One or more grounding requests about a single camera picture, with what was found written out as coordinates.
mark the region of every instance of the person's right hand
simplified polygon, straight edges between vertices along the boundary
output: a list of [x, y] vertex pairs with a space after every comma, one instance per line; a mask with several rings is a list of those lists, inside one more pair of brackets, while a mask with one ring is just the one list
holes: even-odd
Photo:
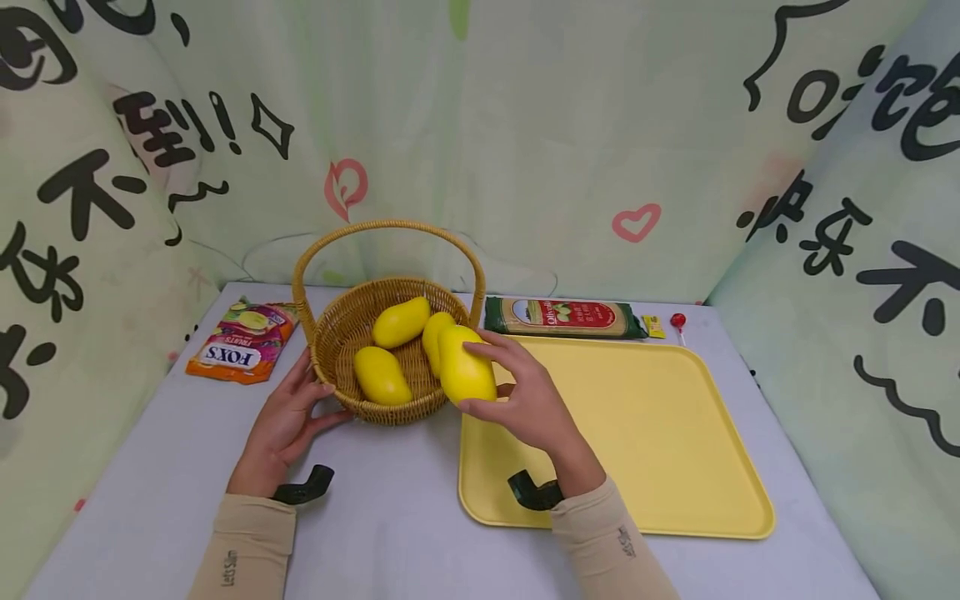
[[477, 333], [487, 343], [464, 342], [464, 348], [499, 363], [514, 376], [516, 384], [497, 386], [498, 396], [509, 397], [506, 402], [466, 398], [458, 404], [460, 410], [503, 425], [524, 444], [546, 452], [564, 496], [599, 488], [607, 473], [566, 410], [546, 367], [515, 340], [483, 329]]
[[506, 402], [467, 398], [460, 402], [460, 410], [503, 425], [524, 444], [547, 454], [578, 440], [580, 431], [546, 368], [515, 340], [484, 329], [477, 333], [488, 343], [464, 342], [464, 348], [499, 363], [514, 376], [516, 384], [497, 386], [498, 396], [509, 397]]

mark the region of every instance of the lollipop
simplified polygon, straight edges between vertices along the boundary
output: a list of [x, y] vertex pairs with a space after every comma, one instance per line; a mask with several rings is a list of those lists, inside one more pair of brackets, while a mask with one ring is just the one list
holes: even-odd
[[684, 313], [676, 313], [673, 317], [670, 317], [670, 324], [677, 327], [677, 333], [680, 334], [680, 345], [686, 348], [686, 340], [684, 339], [684, 325], [686, 325], [686, 316], [684, 316]]

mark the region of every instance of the plastic tray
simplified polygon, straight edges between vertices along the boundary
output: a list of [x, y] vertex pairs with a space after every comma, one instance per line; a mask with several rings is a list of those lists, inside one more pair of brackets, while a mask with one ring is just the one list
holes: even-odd
[[[686, 348], [514, 337], [550, 371], [581, 432], [616, 482], [640, 531], [760, 540], [773, 505], [703, 360]], [[494, 364], [497, 383], [513, 381]], [[487, 525], [550, 528], [521, 507], [507, 479], [556, 478], [547, 456], [499, 425], [464, 416], [460, 501]]]

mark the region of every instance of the black wrist strap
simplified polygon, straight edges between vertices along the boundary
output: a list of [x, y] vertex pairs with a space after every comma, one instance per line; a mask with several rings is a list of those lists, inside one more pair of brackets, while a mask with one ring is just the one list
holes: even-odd
[[276, 489], [271, 500], [296, 505], [316, 500], [326, 493], [333, 480], [333, 469], [325, 465], [314, 465], [310, 476], [304, 483], [285, 483]]
[[564, 501], [564, 493], [556, 479], [538, 487], [527, 469], [508, 479], [507, 483], [519, 505], [531, 511], [549, 511]]

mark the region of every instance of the pink heart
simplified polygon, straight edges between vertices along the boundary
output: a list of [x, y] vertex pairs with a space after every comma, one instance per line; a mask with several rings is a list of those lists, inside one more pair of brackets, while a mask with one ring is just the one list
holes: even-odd
[[[660, 213], [661, 209], [659, 204], [644, 204], [637, 210], [624, 210], [622, 212], [618, 212], [616, 213], [616, 216], [613, 217], [613, 233], [616, 233], [618, 236], [620, 236], [620, 239], [627, 240], [633, 244], [642, 242], [643, 238], [645, 238], [647, 234], [650, 233], [651, 229], [657, 225], [657, 222], [660, 220]], [[647, 219], [646, 224], [640, 228], [640, 231], [637, 233], [633, 233], [629, 229], [623, 227], [624, 221], [635, 223], [642, 221], [643, 217], [647, 215], [650, 215], [650, 218]]]
[[[353, 190], [353, 193], [349, 196], [347, 196], [347, 187], [340, 185], [340, 177], [347, 169], [354, 171], [359, 180], [357, 188]], [[337, 194], [334, 191], [334, 184], [340, 188], [340, 197], [343, 199], [342, 204], [340, 204], [340, 199], [337, 198]], [[358, 204], [367, 196], [367, 187], [367, 169], [363, 168], [359, 160], [344, 158], [337, 164], [330, 163], [330, 170], [326, 172], [326, 181], [324, 182], [324, 196], [326, 196], [326, 203], [330, 205], [330, 208], [333, 208], [333, 212], [340, 215], [340, 218], [347, 223], [350, 222], [349, 208], [354, 204]]]

